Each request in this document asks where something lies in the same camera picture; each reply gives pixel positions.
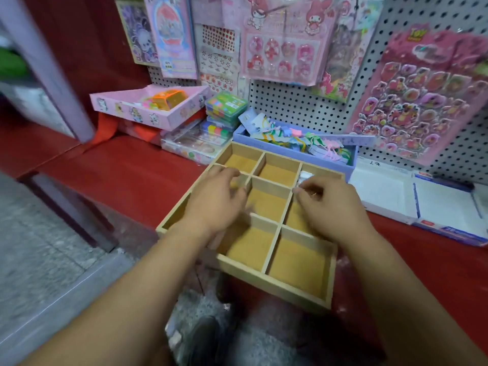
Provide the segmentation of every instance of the hand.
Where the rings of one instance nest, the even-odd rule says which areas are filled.
[[[375,232],[356,189],[342,179],[312,176],[293,193],[310,225],[324,237],[349,244]]]
[[[229,227],[247,201],[245,188],[230,188],[235,168],[214,166],[191,193],[183,220],[208,234],[209,238]]]

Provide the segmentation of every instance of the wooden compartment tray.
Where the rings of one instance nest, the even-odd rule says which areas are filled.
[[[302,170],[342,179],[345,175],[236,142],[230,142],[200,178],[212,167],[241,171],[231,186],[246,188],[247,206],[253,212],[241,215],[209,244],[203,253],[205,261],[210,258],[229,275],[307,311],[330,309],[337,246],[307,225],[291,189]],[[159,233],[166,233],[183,217],[200,178],[157,227]]]

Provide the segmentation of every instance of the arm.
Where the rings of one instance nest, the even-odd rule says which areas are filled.
[[[485,354],[378,234],[352,185],[312,177],[293,190],[308,221],[336,241],[360,277],[395,365],[488,365]]]
[[[234,168],[213,168],[193,191],[184,217],[69,326],[24,365],[139,365],[161,346],[164,326],[201,249],[235,221],[246,191],[231,193]]]

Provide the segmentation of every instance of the orange toy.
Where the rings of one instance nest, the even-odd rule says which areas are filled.
[[[187,98],[185,91],[171,89],[155,94],[152,97],[152,102],[161,110],[171,110]]]

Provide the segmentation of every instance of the shoe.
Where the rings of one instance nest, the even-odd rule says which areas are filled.
[[[186,366],[214,366],[221,337],[220,325],[213,316],[202,317],[186,342],[183,359]]]

